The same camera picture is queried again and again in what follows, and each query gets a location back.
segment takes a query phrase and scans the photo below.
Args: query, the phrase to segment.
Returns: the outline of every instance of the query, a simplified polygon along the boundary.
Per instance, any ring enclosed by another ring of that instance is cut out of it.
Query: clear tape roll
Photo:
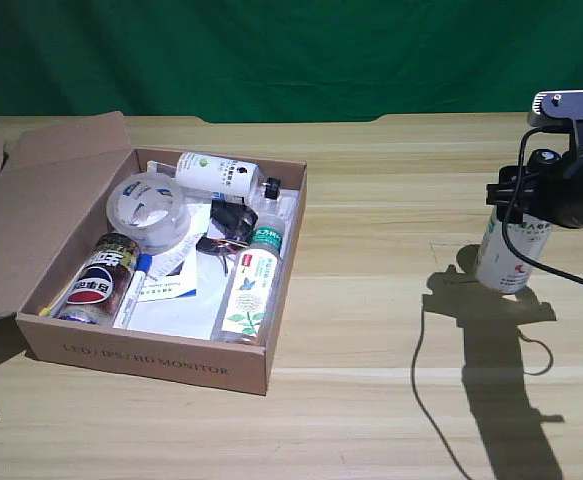
[[[182,188],[162,173],[138,173],[118,184],[107,201],[107,217],[152,255],[177,245],[189,228]]]

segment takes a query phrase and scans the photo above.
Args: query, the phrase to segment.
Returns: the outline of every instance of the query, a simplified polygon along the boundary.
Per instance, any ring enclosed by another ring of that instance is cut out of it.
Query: green screen
[[[364,121],[570,88],[582,0],[0,0],[0,115]]]

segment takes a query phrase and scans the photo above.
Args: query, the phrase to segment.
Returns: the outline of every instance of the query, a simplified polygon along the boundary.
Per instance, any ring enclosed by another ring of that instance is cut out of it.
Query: open cardboard box
[[[2,164],[0,143],[0,166]],[[175,165],[181,152],[133,148],[121,113],[24,133],[0,171],[0,316],[16,322],[39,360],[264,395],[280,331],[306,201],[306,165],[257,163],[299,191],[273,321],[264,346],[105,328],[38,316],[110,231],[105,206],[147,161]]]

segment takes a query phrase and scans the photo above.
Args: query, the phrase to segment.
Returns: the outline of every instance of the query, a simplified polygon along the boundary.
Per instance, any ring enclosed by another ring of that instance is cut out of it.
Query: marker
[[[138,301],[138,297],[140,297],[140,291],[142,291],[142,285],[144,284],[144,279],[147,277],[147,272],[151,268],[152,260],[153,257],[148,253],[142,253],[138,257],[138,266],[135,269],[127,293],[124,294],[118,314],[115,316],[113,328],[127,328],[129,325],[129,319]]]

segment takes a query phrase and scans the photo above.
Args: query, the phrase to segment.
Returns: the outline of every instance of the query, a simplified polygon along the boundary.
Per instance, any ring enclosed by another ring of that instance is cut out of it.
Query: white bottle label
[[[551,234],[553,225],[531,215],[524,215],[520,225],[509,225],[509,238],[523,255],[537,260]],[[515,293],[523,288],[533,267],[516,257],[502,237],[502,222],[493,209],[476,257],[475,276],[484,286],[502,293]]]
[[[186,152],[180,156],[175,179],[183,187],[214,192],[218,199],[241,203],[249,197],[255,169],[253,163]]]
[[[247,250],[238,257],[222,330],[255,337],[264,320],[278,259],[266,250]]]

